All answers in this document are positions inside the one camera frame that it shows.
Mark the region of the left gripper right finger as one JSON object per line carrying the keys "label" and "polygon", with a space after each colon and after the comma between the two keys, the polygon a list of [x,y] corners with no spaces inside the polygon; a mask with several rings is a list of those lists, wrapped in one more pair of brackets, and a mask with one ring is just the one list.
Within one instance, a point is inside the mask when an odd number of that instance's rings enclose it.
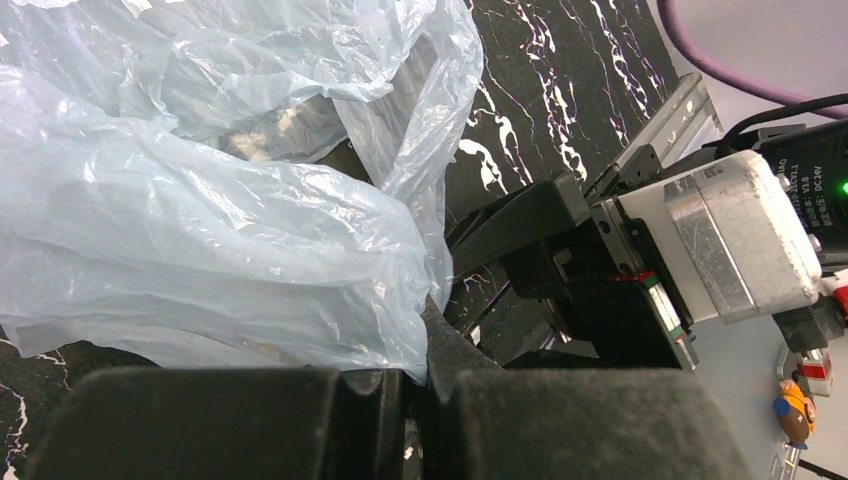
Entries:
{"label": "left gripper right finger", "polygon": [[427,479],[745,479],[718,403],[670,369],[506,370],[423,312]]}

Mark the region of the light blue plastic bag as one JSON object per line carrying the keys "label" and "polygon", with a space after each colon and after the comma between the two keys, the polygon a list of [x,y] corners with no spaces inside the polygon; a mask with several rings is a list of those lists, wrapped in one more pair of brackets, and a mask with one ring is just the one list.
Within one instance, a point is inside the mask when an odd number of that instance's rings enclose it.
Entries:
{"label": "light blue plastic bag", "polygon": [[1,325],[163,367],[427,375],[462,1],[5,1]]}

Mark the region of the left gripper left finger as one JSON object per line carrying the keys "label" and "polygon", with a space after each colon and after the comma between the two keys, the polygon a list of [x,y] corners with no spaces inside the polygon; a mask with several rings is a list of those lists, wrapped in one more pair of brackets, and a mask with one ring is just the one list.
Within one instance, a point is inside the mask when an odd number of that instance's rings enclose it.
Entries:
{"label": "left gripper left finger", "polygon": [[391,479],[398,370],[116,368],[85,377],[31,479]]}

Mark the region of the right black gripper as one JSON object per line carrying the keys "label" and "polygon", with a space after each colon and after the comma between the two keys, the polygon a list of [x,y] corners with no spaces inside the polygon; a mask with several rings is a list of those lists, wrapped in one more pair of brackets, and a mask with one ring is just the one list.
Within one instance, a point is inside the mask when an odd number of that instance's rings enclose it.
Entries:
{"label": "right black gripper", "polygon": [[[705,144],[596,203],[588,222],[571,174],[538,181],[469,213],[447,244],[466,275],[556,235],[509,272],[521,296],[552,301],[598,367],[692,370],[696,323],[765,316],[791,352],[816,358],[847,323],[846,186],[845,126],[766,128]],[[505,288],[466,338],[540,348],[551,322],[545,301]]]}

